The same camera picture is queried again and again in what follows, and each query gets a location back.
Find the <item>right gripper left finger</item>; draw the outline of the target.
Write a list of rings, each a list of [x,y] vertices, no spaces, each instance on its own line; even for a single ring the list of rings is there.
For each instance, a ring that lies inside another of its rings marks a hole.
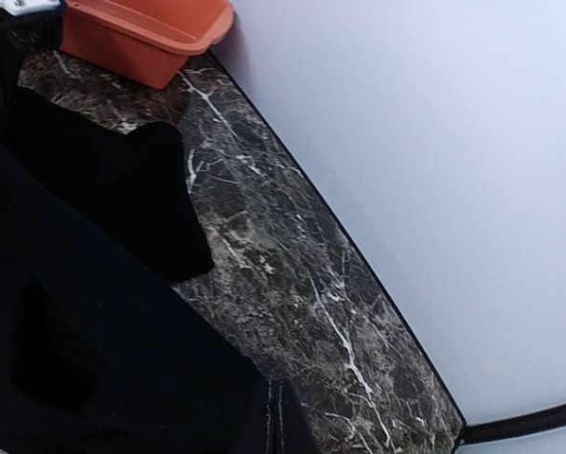
[[[237,387],[208,407],[207,453],[274,453],[274,382]]]

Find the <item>orange plastic tub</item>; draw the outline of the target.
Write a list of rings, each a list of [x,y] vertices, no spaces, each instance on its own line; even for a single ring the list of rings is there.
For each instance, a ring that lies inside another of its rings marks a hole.
[[[160,90],[234,18],[228,1],[69,1],[62,51]]]

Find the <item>right black frame post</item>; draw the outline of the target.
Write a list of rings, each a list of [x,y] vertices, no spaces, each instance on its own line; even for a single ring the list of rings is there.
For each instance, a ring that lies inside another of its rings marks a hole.
[[[566,404],[489,423],[467,426],[461,445],[495,442],[566,427]]]

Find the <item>black t-shirt with blue logo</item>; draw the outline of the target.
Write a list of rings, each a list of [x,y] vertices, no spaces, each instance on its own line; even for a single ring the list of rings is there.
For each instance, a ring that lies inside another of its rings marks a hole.
[[[170,286],[213,266],[183,157],[0,93],[1,449],[207,453],[208,407],[265,379]]]

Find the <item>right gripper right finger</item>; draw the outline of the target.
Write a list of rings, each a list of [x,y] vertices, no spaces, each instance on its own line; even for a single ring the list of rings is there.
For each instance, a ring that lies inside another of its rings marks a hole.
[[[276,452],[282,454],[318,454],[320,452],[293,385],[277,383]]]

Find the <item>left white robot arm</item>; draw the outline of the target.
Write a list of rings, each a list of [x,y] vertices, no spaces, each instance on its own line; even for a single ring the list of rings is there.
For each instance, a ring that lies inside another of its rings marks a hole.
[[[0,1],[0,93],[17,85],[26,55],[60,48],[64,1]]]

